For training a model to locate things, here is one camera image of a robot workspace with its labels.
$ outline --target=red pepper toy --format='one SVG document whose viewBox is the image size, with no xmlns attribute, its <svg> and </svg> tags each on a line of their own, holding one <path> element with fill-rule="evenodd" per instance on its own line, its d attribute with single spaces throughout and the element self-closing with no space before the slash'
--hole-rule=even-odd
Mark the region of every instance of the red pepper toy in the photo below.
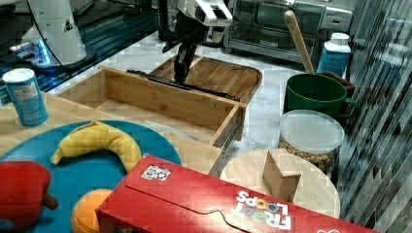
<svg viewBox="0 0 412 233">
<path fill-rule="evenodd" d="M 55 210 L 58 202 L 47 194 L 50 182 L 49 171 L 39 163 L 0 162 L 0 232 L 30 227 L 42 206 Z"/>
</svg>

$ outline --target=green mug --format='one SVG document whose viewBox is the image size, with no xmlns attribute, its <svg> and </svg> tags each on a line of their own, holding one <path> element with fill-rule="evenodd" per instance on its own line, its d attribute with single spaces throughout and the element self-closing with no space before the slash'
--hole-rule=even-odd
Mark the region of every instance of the green mug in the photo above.
<svg viewBox="0 0 412 233">
<path fill-rule="evenodd" d="M 312 74 L 292 76 L 287 82 L 284 112 L 291 110 L 313 110 L 331 117 L 349 119 L 359 111 L 358 103 L 346 98 L 346 89 L 338 81 Z M 340 114 L 342 107 L 353 106 L 348 115 Z"/>
</svg>

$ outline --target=jar lid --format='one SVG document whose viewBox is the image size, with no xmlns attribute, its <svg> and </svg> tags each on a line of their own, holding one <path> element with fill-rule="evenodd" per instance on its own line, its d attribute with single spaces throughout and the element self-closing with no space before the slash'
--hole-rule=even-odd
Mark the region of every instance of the jar lid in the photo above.
<svg viewBox="0 0 412 233">
<path fill-rule="evenodd" d="M 3 75 L 3 81 L 6 83 L 18 83 L 35 77 L 34 71 L 26 68 L 11 70 Z"/>
<path fill-rule="evenodd" d="M 281 135 L 291 146 L 311 153 L 339 147 L 345 133 L 332 117 L 310 110 L 294 110 L 281 117 Z"/>
<path fill-rule="evenodd" d="M 349 43 L 349 36 L 345 33 L 335 32 L 332 34 L 330 40 L 334 44 L 346 46 Z"/>
</svg>

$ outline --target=toaster oven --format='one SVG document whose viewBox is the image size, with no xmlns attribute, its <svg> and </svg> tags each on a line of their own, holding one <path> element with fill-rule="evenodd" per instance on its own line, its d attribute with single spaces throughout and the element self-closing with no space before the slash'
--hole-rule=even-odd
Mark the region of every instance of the toaster oven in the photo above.
<svg viewBox="0 0 412 233">
<path fill-rule="evenodd" d="M 348 32 L 348 0 L 233 0 L 233 23 L 225 31 L 226 52 L 243 50 L 301 62 L 284 14 L 293 10 L 312 62 L 317 67 L 323 43 L 333 32 Z"/>
</svg>

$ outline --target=silver wall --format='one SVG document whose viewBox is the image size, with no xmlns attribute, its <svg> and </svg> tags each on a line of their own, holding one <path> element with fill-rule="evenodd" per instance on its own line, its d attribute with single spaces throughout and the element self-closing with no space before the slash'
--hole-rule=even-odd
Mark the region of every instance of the silver wall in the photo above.
<svg viewBox="0 0 412 233">
<path fill-rule="evenodd" d="M 412 1 L 363 0 L 349 68 L 360 103 L 340 150 L 341 217 L 412 232 Z"/>
</svg>

